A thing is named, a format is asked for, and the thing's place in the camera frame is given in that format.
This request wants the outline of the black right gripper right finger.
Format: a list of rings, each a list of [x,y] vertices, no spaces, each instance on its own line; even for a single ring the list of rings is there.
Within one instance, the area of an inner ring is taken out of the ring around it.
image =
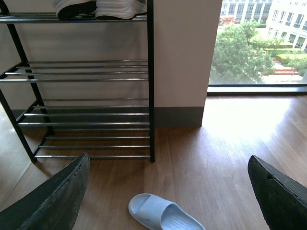
[[[253,155],[248,174],[263,217],[271,230],[307,228],[307,188]]]

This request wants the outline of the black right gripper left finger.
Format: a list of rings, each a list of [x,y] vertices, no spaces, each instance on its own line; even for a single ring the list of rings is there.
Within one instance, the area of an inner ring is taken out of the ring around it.
[[[2,230],[71,230],[87,189],[90,158],[84,153],[0,213]]]

